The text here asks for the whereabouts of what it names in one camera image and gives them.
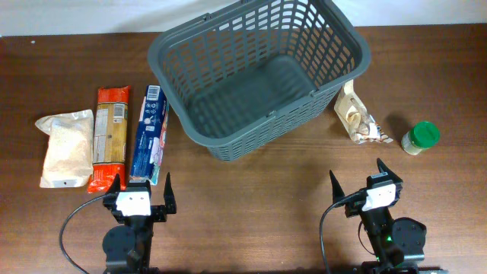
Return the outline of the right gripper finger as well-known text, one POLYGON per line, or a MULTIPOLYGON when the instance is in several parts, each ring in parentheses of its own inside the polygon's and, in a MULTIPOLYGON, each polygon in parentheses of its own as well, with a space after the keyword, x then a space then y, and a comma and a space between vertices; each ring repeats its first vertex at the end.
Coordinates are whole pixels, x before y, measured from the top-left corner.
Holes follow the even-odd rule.
POLYGON ((393 180, 399 179, 399 177, 394 172, 392 172, 392 170, 389 169, 389 167, 385 165, 385 163, 380 158, 377 159, 377 167, 381 173, 387 173, 393 180))
POLYGON ((333 191, 332 192, 333 203, 342 204, 342 201, 345 198, 345 194, 342 190, 342 187, 331 170, 329 171, 329 176, 330 176, 330 181, 331 181, 332 191, 333 191))

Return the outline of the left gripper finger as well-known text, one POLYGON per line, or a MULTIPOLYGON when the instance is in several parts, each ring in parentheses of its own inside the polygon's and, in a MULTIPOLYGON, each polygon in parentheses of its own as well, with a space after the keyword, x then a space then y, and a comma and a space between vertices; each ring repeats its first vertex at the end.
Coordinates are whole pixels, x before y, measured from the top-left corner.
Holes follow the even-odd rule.
POLYGON ((117 194, 121 190, 120 175, 116 174, 110 188, 106 191, 106 194, 117 194))
POLYGON ((167 173, 164 184, 164 202, 166 206, 175 206, 176 200, 172 189, 170 172, 167 173))

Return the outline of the blue tissue pack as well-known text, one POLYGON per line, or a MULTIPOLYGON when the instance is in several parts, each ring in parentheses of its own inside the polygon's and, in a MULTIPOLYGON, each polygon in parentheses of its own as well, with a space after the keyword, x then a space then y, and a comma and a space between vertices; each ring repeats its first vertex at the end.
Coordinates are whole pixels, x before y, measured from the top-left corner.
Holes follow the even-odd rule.
POLYGON ((147 179, 151 185, 158 184, 164 156, 170 105, 159 85, 148 85, 135 137, 130 179, 147 179))

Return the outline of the orange spaghetti packet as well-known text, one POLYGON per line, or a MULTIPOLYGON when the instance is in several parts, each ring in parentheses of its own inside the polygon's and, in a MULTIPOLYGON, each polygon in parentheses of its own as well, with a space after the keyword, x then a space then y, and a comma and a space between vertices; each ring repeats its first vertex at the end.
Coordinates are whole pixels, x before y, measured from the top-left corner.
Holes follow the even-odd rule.
POLYGON ((98 89, 89 193, 107 191, 116 177, 120 179, 120 187, 126 187, 129 92, 129 86, 98 89))

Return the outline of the grey plastic shopping basket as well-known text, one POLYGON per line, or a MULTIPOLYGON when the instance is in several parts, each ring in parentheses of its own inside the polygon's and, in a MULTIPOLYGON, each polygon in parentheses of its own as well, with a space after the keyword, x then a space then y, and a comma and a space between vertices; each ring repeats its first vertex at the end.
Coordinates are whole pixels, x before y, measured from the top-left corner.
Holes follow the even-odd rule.
POLYGON ((370 63, 366 40, 330 0, 239 1, 148 50, 185 133, 222 161, 319 116, 370 63))

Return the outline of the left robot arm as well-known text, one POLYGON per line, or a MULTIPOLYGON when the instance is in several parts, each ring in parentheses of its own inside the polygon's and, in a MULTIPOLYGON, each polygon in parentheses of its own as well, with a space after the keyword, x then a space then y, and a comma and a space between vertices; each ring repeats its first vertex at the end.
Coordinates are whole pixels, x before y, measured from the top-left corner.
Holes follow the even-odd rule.
POLYGON ((177 212, 170 174, 164 184, 164 204, 151 204, 149 181, 135 181, 121 187, 116 176, 103 198, 103 206, 110 210, 119 223, 103 238, 106 254, 105 273, 159 273, 150 266, 154 224, 167 221, 168 215, 177 212))

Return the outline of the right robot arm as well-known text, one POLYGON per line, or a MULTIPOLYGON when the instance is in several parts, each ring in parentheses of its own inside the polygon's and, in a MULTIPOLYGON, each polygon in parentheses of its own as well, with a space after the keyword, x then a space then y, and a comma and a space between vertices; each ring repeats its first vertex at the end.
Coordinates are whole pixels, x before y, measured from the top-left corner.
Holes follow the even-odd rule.
POLYGON ((381 159, 377 159, 378 173, 367 177, 367 186, 346 195, 334 173, 330 173, 333 203, 320 219, 320 249, 326 271, 331 269, 326 258, 323 240, 325 217, 333 209, 343 207, 345 216, 358 216, 358 229, 364 230, 370 241, 369 252, 374 261, 363 262, 352 273, 446 273, 440 267, 420 267, 425 259, 424 246, 427 228, 412 218, 393 218, 390 208, 399 201, 403 180, 381 159))

